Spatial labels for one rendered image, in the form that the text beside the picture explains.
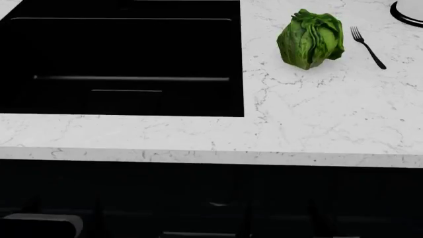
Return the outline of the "black base cabinet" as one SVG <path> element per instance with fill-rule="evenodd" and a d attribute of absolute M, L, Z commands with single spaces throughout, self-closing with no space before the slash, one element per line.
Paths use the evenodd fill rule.
<path fill-rule="evenodd" d="M 423 238 L 423 169 L 0 160 L 0 217 L 79 238 Z"/>

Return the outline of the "black kitchen sink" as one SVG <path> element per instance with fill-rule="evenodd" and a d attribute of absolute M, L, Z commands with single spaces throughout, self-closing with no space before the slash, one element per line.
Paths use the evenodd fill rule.
<path fill-rule="evenodd" d="M 240 0 L 22 0 L 0 113 L 242 118 Z"/>

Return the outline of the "black fork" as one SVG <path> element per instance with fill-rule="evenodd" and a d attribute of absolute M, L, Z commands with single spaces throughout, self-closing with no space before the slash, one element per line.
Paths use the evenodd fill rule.
<path fill-rule="evenodd" d="M 384 63 L 380 61 L 380 59 L 373 53 L 372 49 L 365 43 L 364 38 L 362 37 L 362 35 L 360 34 L 360 31 L 358 30 L 358 27 L 355 27 L 355 26 L 350 27 L 350 32 L 352 33 L 352 37 L 354 41 L 361 43 L 368 50 L 370 56 L 372 57 L 376 65 L 380 69 L 386 69 L 387 67 L 384 65 Z"/>

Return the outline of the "green lettuce head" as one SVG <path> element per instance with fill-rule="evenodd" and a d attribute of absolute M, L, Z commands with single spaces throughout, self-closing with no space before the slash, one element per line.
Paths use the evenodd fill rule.
<path fill-rule="evenodd" d="M 308 70 L 320 66 L 326 59 L 337 60 L 344 53 L 344 33 L 341 21 L 325 13 L 310 13 L 300 9 L 277 37 L 284 63 Z"/>

